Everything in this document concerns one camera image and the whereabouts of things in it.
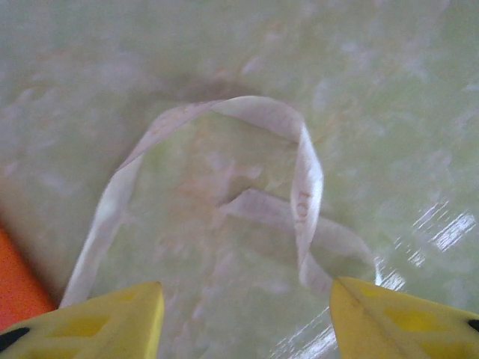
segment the orange object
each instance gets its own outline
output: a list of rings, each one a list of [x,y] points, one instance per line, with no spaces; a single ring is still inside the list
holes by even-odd
[[[0,228],[0,331],[55,309],[20,252]]]

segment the yellow object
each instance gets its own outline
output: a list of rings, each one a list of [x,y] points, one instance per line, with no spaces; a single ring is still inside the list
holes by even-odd
[[[1,359],[156,358],[162,287],[143,283],[16,323],[1,333]]]
[[[345,277],[330,310],[343,359],[479,358],[478,314]]]

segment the yellow plastic piece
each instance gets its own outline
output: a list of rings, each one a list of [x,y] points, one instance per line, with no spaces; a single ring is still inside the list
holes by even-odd
[[[30,331],[1,359],[156,358],[164,304],[159,283],[143,283],[25,320]]]
[[[346,277],[330,310],[343,359],[479,358],[478,314]]]

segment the green marble surface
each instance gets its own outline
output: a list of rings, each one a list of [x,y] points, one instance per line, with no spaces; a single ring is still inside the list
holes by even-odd
[[[0,216],[57,300],[148,124],[260,94],[304,114],[322,213],[364,239],[384,286],[479,311],[477,1],[0,0],[0,26]],[[217,116],[183,127],[146,158],[92,295],[162,281],[159,358],[336,358],[291,239],[236,219],[211,233],[204,208],[226,180],[224,196],[286,197],[294,150]]]

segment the black marking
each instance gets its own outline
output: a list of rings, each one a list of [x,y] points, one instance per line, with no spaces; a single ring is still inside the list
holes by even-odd
[[[18,339],[23,337],[29,331],[30,328],[18,328],[0,335],[0,353],[8,349],[9,346],[14,344]]]
[[[470,319],[467,321],[467,324],[469,324],[469,327],[479,332],[479,319]]]

